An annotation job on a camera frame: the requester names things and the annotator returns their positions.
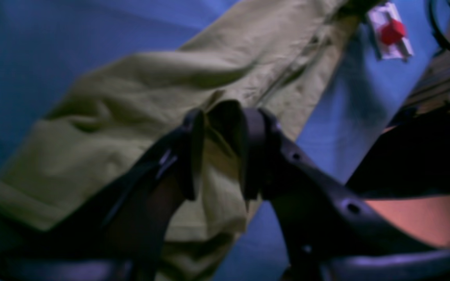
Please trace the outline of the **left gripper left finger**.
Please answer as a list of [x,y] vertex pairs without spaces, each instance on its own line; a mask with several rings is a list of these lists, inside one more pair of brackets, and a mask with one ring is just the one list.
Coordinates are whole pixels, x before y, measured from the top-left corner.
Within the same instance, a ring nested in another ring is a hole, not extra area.
[[191,110],[50,231],[0,251],[0,281],[153,281],[170,219],[198,197],[204,125]]

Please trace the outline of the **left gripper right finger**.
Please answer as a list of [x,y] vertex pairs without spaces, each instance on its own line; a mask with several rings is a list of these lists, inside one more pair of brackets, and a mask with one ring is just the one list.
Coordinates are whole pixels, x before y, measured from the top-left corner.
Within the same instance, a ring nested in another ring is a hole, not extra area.
[[294,281],[450,281],[450,248],[390,224],[320,171],[262,108],[241,111],[241,189],[273,207]]

